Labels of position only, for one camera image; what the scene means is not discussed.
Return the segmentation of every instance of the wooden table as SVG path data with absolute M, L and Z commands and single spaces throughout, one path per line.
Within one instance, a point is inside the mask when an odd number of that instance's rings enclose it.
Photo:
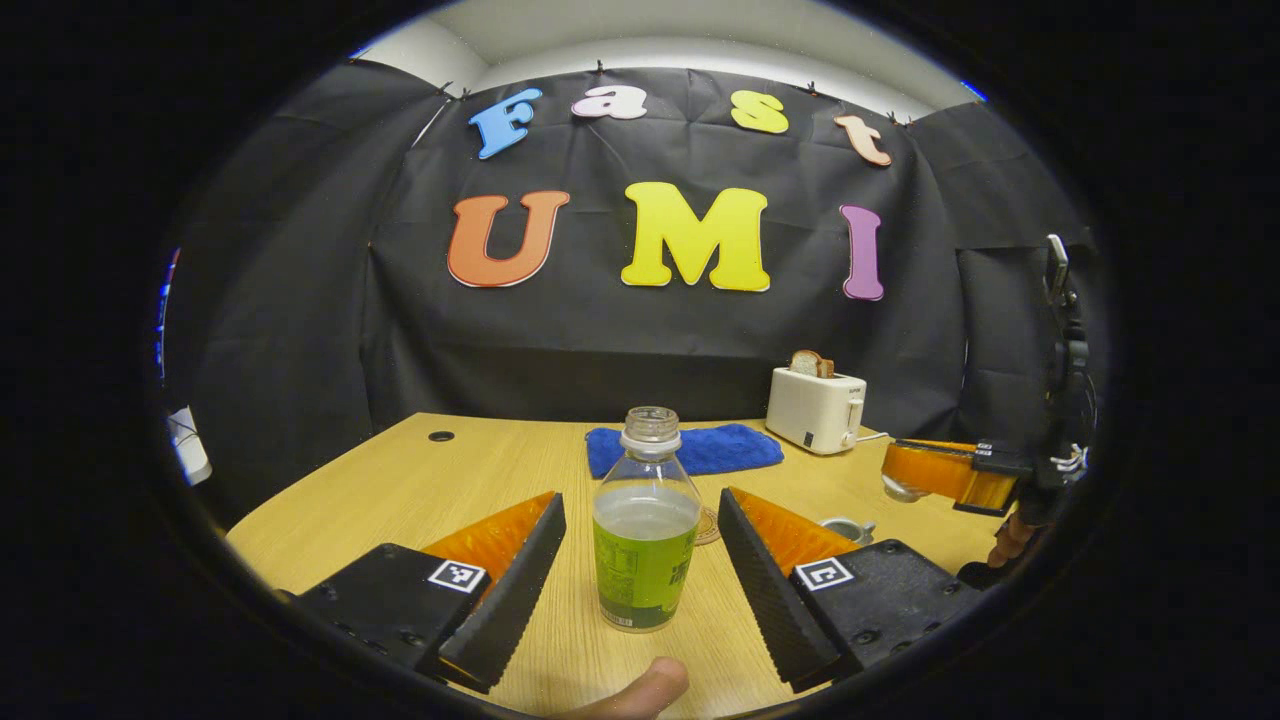
M 764 430 L 763 420 L 739 421 Z M 598 480 L 584 442 L 593 427 L 413 415 L 280 492 L 227 539 L 268 584 L 301 593 L 379 543 L 424 547 L 556 489 L 564 495 L 564 541 L 506 675 L 477 697 L 535 715 L 562 711 L 623 688 L 659 655 L 681 659 L 691 684 L 663 717 L 724 716 L 799 697 L 778 682 L 723 541 L 694 550 L 667 628 L 635 635 L 600 618 L 590 505 Z M 456 437 L 428 439 L 436 430 Z M 733 484 L 812 520 L 872 520 L 876 539 L 901 539 L 951 573 L 995 544 L 998 518 L 954 511 L 937 496 L 910 505 L 887 497 L 879 468 L 888 438 L 826 457 L 780 442 L 778 465 L 695 477 L 703 502 L 716 509 L 721 489 Z

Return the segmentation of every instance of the toaster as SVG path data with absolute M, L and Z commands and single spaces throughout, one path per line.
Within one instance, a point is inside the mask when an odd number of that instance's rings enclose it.
M 867 380 L 860 378 L 774 368 L 764 427 L 818 455 L 844 452 L 858 443 L 865 401 Z

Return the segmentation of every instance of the ceiling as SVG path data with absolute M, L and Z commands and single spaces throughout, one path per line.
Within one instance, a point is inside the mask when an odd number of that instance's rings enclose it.
M 490 65 L 608 38 L 718 38 L 847 68 L 936 108 L 974 100 L 906 44 L 810 0 L 465 0 L 429 17 Z

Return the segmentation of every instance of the letter m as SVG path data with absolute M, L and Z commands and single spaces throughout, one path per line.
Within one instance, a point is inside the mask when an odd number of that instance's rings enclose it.
M 636 204 L 636 245 L 631 264 L 622 268 L 622 282 L 664 286 L 671 269 L 662 261 L 667 243 L 680 277 L 695 284 L 719 249 L 719 263 L 710 272 L 721 290 L 763 292 L 769 275 L 760 261 L 760 213 L 769 201 L 753 190 L 723 190 L 712 209 L 699 220 L 680 190 L 664 182 L 637 182 L 626 190 Z

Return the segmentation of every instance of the cork coaster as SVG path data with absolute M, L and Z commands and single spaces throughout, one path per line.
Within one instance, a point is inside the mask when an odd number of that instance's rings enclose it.
M 703 506 L 703 515 L 698 519 L 698 530 L 694 536 L 694 544 L 707 544 L 719 539 L 719 523 L 716 521 L 716 511 Z

